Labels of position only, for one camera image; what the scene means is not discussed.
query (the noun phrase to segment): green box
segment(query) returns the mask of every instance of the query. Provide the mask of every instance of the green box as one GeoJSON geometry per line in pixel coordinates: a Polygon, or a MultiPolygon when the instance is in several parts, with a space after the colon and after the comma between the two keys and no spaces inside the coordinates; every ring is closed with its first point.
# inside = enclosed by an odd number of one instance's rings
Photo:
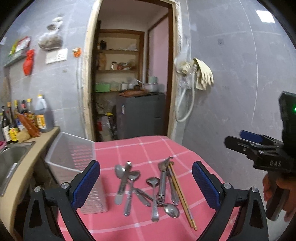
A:
{"type": "Polygon", "coordinates": [[[110,84],[96,84],[96,92],[110,92],[110,84]]]}

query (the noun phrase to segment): blue gripper pad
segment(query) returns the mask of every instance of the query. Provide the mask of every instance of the blue gripper pad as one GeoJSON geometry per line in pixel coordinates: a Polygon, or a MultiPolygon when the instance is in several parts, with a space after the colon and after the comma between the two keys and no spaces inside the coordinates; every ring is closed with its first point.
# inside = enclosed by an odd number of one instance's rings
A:
{"type": "Polygon", "coordinates": [[[195,162],[192,165],[192,175],[200,190],[202,191],[202,194],[204,195],[209,207],[217,211],[221,205],[219,192],[214,187],[209,177],[201,169],[198,162],[195,162]]]}
{"type": "Polygon", "coordinates": [[[239,135],[242,139],[245,139],[247,141],[252,141],[255,143],[261,143],[263,141],[261,135],[258,135],[252,132],[241,131],[239,135]]]}
{"type": "Polygon", "coordinates": [[[74,210],[83,206],[99,175],[100,164],[95,162],[73,192],[71,205],[74,210]]]}

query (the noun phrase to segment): light switch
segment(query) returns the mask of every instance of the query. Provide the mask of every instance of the light switch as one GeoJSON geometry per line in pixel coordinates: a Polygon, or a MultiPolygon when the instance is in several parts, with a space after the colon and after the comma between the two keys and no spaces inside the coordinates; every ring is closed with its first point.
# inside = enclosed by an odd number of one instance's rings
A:
{"type": "Polygon", "coordinates": [[[54,62],[67,60],[67,57],[68,57],[68,49],[60,49],[60,50],[51,51],[46,54],[45,63],[51,64],[54,62]]]}

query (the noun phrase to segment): pink wall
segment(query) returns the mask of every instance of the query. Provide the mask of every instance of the pink wall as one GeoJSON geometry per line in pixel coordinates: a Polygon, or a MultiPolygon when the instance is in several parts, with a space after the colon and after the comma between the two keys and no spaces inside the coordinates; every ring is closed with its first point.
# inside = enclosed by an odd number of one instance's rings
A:
{"type": "Polygon", "coordinates": [[[158,78],[160,92],[166,92],[168,80],[168,18],[149,34],[149,76],[158,78]]]}

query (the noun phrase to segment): screw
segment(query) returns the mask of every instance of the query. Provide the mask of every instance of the screw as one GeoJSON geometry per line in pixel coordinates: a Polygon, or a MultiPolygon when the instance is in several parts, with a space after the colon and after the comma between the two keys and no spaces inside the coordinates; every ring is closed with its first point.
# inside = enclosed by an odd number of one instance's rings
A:
{"type": "Polygon", "coordinates": [[[61,188],[67,189],[69,187],[69,183],[62,183],[61,188]]]}
{"type": "Polygon", "coordinates": [[[230,188],[231,188],[231,184],[230,184],[230,183],[224,183],[223,186],[224,186],[226,189],[230,189],[230,188]]]}
{"type": "Polygon", "coordinates": [[[34,191],[35,192],[39,192],[40,190],[41,190],[41,187],[39,187],[39,186],[37,186],[37,187],[34,188],[34,191]]]}
{"type": "Polygon", "coordinates": [[[257,187],[251,187],[252,192],[258,192],[258,188],[257,187]]]}

